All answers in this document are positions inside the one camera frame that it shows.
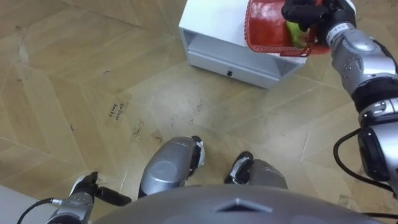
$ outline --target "silver robot leg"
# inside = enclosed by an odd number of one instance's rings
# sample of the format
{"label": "silver robot leg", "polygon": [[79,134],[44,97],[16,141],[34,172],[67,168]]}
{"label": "silver robot leg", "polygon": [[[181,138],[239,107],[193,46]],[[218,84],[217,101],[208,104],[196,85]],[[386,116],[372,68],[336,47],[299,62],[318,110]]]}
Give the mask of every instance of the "silver robot leg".
{"label": "silver robot leg", "polygon": [[183,187],[194,171],[204,164],[203,142],[197,136],[176,137],[152,157],[142,175],[138,198]]}
{"label": "silver robot leg", "polygon": [[250,152],[238,156],[224,182],[287,189],[285,177],[268,162],[254,159]]}

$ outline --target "black cable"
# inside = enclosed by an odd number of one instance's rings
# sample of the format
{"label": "black cable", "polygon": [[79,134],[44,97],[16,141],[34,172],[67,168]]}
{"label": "black cable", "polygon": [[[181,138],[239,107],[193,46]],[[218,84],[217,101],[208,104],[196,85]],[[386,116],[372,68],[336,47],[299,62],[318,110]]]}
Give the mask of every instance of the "black cable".
{"label": "black cable", "polygon": [[394,64],[396,65],[396,72],[397,72],[397,74],[398,74],[398,63],[397,63],[397,61],[395,60],[394,56],[391,54],[391,52],[387,49],[386,46],[384,46],[382,43],[378,42],[377,40],[373,40],[373,42],[375,42],[375,43],[381,48],[381,51],[382,51],[387,57],[390,57],[390,58],[394,61]]}
{"label": "black cable", "polygon": [[29,208],[27,208],[27,210],[24,211],[24,213],[19,217],[17,224],[21,224],[23,219],[25,218],[25,216],[35,207],[39,206],[39,205],[43,205],[46,203],[51,203],[52,200],[54,198],[46,198],[43,200],[39,200],[38,202],[34,203],[33,205],[31,205]]}
{"label": "black cable", "polygon": [[374,218],[391,218],[391,219],[398,219],[398,215],[395,214],[388,214],[388,213],[373,213],[373,212],[364,212],[364,215],[368,215]]}
{"label": "black cable", "polygon": [[346,166],[343,164],[343,162],[341,161],[340,156],[339,156],[339,154],[338,154],[338,150],[339,150],[339,148],[340,148],[340,145],[341,145],[343,142],[345,142],[345,141],[349,140],[350,138],[354,137],[355,135],[357,135],[360,131],[361,131],[361,129],[359,128],[359,129],[357,129],[357,130],[355,130],[355,131],[353,131],[353,132],[347,134],[346,136],[342,137],[341,139],[339,139],[339,140],[336,142],[335,146],[333,147],[333,156],[335,157],[335,161],[337,162],[338,166],[340,166],[340,168],[341,168],[344,172],[346,172],[348,175],[354,177],[355,179],[358,179],[358,180],[363,181],[363,182],[365,182],[365,183],[367,183],[367,184],[371,184],[371,185],[373,185],[373,186],[380,187],[380,188],[382,188],[382,189],[385,189],[385,190],[389,190],[389,191],[391,191],[391,192],[394,192],[394,191],[392,190],[392,188],[391,188],[390,186],[388,186],[387,184],[380,183],[380,182],[378,182],[378,181],[375,181],[375,180],[372,180],[372,179],[363,177],[363,176],[361,176],[361,175],[359,175],[359,174],[353,172],[353,171],[350,170],[348,167],[346,167]]}

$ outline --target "green object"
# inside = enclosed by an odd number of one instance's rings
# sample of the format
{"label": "green object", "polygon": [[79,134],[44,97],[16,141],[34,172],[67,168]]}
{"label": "green object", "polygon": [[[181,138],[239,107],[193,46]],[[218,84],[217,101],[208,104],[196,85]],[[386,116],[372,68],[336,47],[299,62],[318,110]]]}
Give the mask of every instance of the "green object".
{"label": "green object", "polygon": [[307,45],[307,42],[305,41],[307,33],[301,31],[299,25],[294,22],[286,22],[286,27],[290,31],[293,46],[301,49],[304,48]]}

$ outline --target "red basket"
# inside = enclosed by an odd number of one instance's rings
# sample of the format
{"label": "red basket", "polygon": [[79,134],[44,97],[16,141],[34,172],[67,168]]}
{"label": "red basket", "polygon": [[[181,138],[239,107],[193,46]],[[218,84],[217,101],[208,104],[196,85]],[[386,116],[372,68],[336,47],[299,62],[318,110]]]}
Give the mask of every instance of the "red basket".
{"label": "red basket", "polygon": [[316,27],[308,33],[307,45],[293,47],[290,31],[282,16],[285,0],[249,0],[246,10],[244,36],[251,50],[260,53],[279,53],[283,57],[308,57],[330,51],[315,41]]}

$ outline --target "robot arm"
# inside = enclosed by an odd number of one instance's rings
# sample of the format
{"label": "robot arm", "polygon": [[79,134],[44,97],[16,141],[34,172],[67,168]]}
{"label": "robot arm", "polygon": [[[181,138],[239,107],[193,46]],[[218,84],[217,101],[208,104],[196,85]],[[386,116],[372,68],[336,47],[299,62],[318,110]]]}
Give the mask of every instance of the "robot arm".
{"label": "robot arm", "polygon": [[[388,50],[356,29],[355,8],[350,0],[287,0],[282,14],[302,23],[302,30],[318,25],[319,43],[331,48],[332,65],[341,76],[359,113],[358,142],[363,167],[376,181],[387,182],[398,193],[398,75]],[[317,10],[307,16],[303,8]]]}

